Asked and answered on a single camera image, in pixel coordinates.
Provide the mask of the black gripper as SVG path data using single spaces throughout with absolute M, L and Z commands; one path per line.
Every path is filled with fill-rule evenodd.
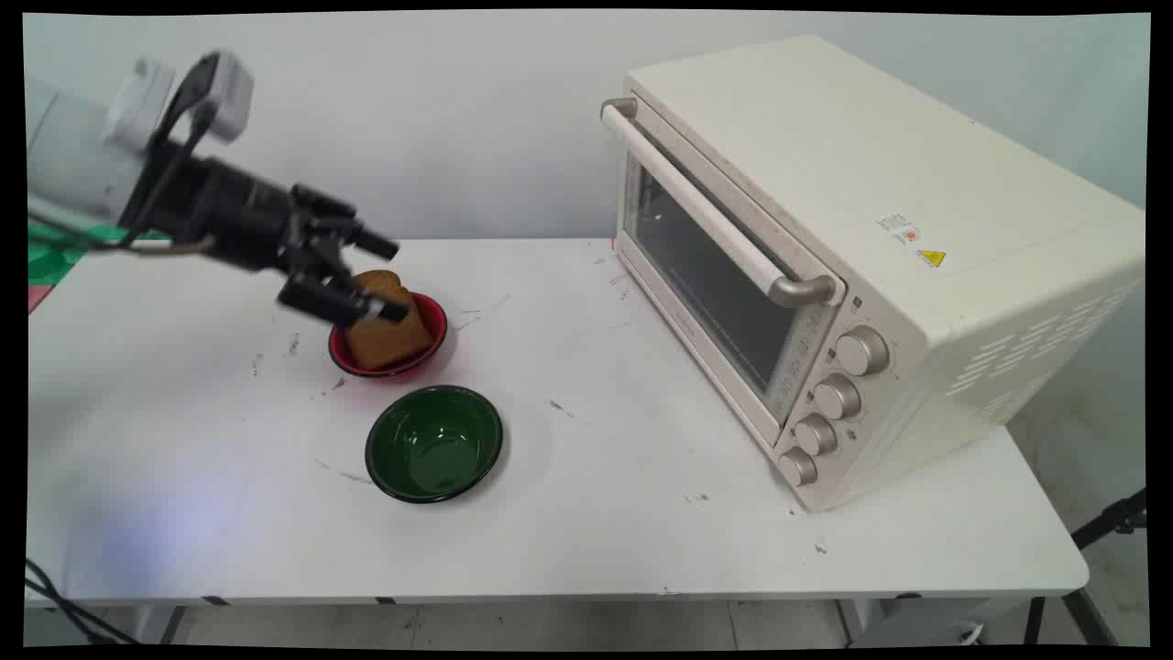
M 282 256 L 282 250 L 296 204 L 307 210 L 308 227 L 317 234 L 330 234 L 341 244 L 355 244 L 385 260 L 395 259 L 400 251 L 396 241 L 369 230 L 347 200 L 300 183 L 289 193 L 221 159 L 185 156 L 179 151 L 161 151 L 145 161 L 126 204 L 126 226 L 136 222 L 138 210 L 172 161 L 178 161 L 179 168 L 156 197 L 141 226 L 160 231 L 181 244 L 213 237 L 213 245 L 205 252 L 211 259 L 248 271 L 284 271 L 289 267 L 289 258 Z M 289 274 L 277 293 L 277 304 L 339 327 L 377 319 L 396 325 L 411 317 L 411 302 L 377 295 L 350 275 L 324 279 L 307 268 Z

